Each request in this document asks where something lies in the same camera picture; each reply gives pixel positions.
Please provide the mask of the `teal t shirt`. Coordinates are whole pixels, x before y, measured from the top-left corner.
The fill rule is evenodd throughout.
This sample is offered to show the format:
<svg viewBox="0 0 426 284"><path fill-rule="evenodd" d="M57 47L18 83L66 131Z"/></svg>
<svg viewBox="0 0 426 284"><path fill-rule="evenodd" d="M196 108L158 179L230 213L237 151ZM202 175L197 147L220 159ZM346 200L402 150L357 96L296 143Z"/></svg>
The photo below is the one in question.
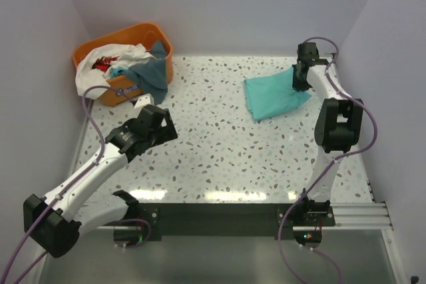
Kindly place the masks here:
<svg viewBox="0 0 426 284"><path fill-rule="evenodd" d="M247 108L259 121L292 112L306 103L311 94L293 88L293 68L270 76L244 80Z"/></svg>

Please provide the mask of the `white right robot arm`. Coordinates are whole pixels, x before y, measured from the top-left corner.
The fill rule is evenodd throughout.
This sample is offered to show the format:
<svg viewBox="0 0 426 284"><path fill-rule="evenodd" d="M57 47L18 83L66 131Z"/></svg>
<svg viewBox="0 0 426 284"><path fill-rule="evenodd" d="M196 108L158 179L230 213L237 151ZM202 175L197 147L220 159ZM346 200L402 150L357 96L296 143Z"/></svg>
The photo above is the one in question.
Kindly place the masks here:
<svg viewBox="0 0 426 284"><path fill-rule="evenodd" d="M329 204L340 162L358 143L363 117L361 101L348 95L339 81L332 78L333 62L320 57L316 40L312 37L298 45L297 61L292 65L293 89L298 92L312 89L322 102L314 127L318 155L302 196L308 203L296 210L298 221L305 226L320 218L320 210L314 204Z"/></svg>

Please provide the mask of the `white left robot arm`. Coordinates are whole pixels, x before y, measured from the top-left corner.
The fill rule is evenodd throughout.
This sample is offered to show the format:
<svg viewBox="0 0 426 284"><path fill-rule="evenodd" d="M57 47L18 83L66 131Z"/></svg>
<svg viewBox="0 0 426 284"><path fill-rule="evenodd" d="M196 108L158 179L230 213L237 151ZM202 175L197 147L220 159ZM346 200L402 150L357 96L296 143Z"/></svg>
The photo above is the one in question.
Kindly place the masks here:
<svg viewBox="0 0 426 284"><path fill-rule="evenodd" d="M136 118L113 129L95 155L60 186L24 201L25 232L54 258L63 256L80 236L82 223L75 216L86 200L137 156L177 137L169 110L143 106Z"/></svg>

